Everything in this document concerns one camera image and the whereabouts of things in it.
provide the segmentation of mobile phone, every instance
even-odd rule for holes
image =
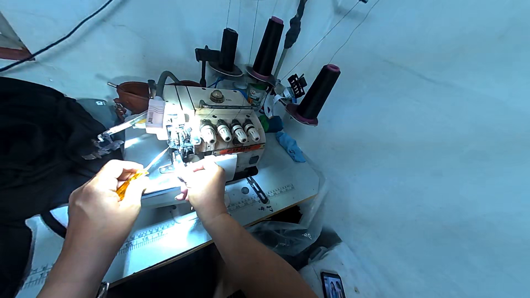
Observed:
[[[325,298],[346,298],[340,276],[330,272],[320,272],[322,291]]]

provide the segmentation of orange brand label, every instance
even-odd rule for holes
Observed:
[[[247,147],[236,147],[236,148],[222,149],[222,150],[215,151],[214,155],[215,156],[219,156],[219,155],[225,155],[225,154],[253,151],[253,150],[261,149],[264,146],[265,146],[265,144],[259,144],[259,145],[252,145],[252,146],[247,146]]]

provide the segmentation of white tension knob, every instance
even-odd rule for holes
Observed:
[[[202,125],[200,126],[200,134],[202,139],[210,145],[213,145],[217,142],[217,139],[215,137],[215,130],[213,126],[211,125],[211,122],[204,121]]]
[[[230,133],[228,124],[222,119],[217,122],[217,132],[223,141],[230,142],[232,140],[232,134]]]
[[[246,133],[243,131],[241,123],[236,119],[232,120],[232,132],[240,143],[246,143]]]
[[[260,134],[254,127],[254,124],[252,123],[252,121],[250,121],[250,119],[245,120],[245,132],[254,142],[260,140]]]

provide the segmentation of hand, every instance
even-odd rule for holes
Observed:
[[[181,194],[177,200],[189,200],[203,223],[213,220],[220,214],[226,214],[225,170],[209,159],[203,159],[188,165],[181,178]]]
[[[131,181],[122,201],[116,190],[142,168],[135,162],[111,160],[72,192],[65,246],[86,245],[85,241],[90,241],[90,246],[117,250],[123,244],[140,211],[140,198],[148,178]]]

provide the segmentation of screwdriver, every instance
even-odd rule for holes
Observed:
[[[157,155],[155,159],[153,159],[153,161],[149,165],[147,165],[142,170],[138,170],[134,175],[132,175],[131,178],[127,179],[127,181],[125,181],[120,187],[118,187],[118,189],[116,190],[116,193],[120,197],[120,201],[123,200],[123,198],[125,197],[125,190],[130,185],[131,181],[149,174],[147,170],[149,170],[162,156],[164,156],[164,153],[166,153],[168,149],[169,147],[164,149],[164,151],[160,152],[160,154]]]

